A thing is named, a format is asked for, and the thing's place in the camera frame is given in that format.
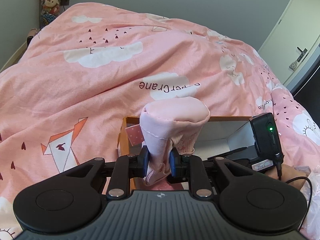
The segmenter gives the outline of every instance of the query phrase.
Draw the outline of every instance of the crosshair logo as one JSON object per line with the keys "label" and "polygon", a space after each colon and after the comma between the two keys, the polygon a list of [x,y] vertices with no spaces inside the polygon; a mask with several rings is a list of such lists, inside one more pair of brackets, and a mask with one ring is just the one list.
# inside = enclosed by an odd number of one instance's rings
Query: crosshair logo
{"label": "crosshair logo", "polygon": [[163,197],[165,197],[166,195],[161,192],[161,193],[158,193],[156,196],[159,197],[159,198],[163,198]]}

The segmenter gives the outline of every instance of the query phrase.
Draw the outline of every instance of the white label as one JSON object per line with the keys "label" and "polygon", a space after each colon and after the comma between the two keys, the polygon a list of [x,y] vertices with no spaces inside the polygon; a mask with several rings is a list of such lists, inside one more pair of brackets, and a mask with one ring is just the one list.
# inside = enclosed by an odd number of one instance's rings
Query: white label
{"label": "white label", "polygon": [[252,169],[254,171],[261,171],[265,168],[271,167],[273,166],[273,161],[272,160],[264,160],[262,162],[256,163],[254,165],[252,165]]}

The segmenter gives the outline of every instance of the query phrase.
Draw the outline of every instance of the white door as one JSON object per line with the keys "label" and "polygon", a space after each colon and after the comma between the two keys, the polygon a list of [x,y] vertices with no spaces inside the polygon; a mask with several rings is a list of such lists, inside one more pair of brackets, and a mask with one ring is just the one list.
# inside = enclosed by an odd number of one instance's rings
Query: white door
{"label": "white door", "polygon": [[[280,82],[287,85],[315,50],[319,36],[320,0],[290,0],[259,54]],[[301,54],[297,47],[308,51],[293,71],[289,66]]]}

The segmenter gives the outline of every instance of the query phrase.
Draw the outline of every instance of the electrical outlet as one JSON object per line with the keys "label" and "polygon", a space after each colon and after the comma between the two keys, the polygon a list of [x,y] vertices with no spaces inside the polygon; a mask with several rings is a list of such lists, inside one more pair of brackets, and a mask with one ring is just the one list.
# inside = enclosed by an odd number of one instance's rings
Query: electrical outlet
{"label": "electrical outlet", "polygon": [[70,3],[70,0],[61,0],[61,1],[60,1],[60,5],[61,5],[61,6],[68,6],[69,3]]}

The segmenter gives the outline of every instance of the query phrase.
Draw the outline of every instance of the bed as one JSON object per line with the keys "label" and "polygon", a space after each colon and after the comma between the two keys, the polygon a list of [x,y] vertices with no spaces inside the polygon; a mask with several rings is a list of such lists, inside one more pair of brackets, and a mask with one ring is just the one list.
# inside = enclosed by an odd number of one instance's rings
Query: bed
{"label": "bed", "polygon": [[22,189],[94,157],[114,161],[122,119],[192,96],[212,116],[272,112],[284,162],[320,172],[320,131],[257,51],[204,26],[100,3],[70,7],[0,74],[0,239],[21,231]]}

